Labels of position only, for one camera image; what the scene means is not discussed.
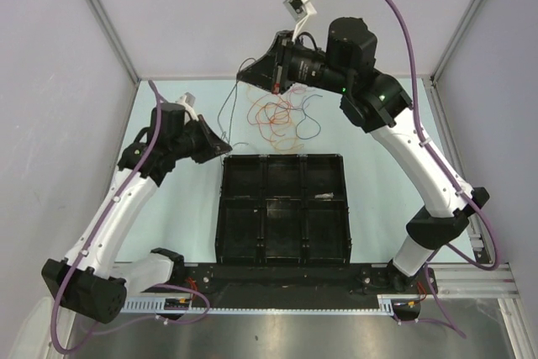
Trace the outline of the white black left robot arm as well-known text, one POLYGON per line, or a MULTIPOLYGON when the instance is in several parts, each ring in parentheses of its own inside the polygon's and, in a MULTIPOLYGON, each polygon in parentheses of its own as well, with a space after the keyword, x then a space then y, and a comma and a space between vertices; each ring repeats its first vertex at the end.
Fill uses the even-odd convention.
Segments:
POLYGON ((140 211, 178 161, 203 164, 231 150, 193 104, 193 96, 186 93, 153 108, 150 125, 123 151, 90 225, 62 260, 44 264, 41 275, 55 300, 55 314, 64 308, 108 324, 127 297, 160 285, 170 292, 184 285, 184 257, 166 248, 155 248, 121 269, 114 263, 140 211))

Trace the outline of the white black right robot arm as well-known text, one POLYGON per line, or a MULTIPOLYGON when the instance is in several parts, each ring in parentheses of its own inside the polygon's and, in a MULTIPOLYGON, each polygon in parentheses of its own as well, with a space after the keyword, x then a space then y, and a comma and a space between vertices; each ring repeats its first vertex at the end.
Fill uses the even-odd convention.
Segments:
POLYGON ((463 232, 489 194, 457 176, 440 156, 415 117, 410 96, 394 77, 376 69, 376 48, 377 37, 362 19, 337 18, 328 28, 324 50, 308 48, 292 32, 280 31, 267 53, 236 77, 273 94, 283 94, 295 83, 339 93, 349 121, 396 160, 424 202, 387 267, 388 288, 407 293, 427 259, 463 232))

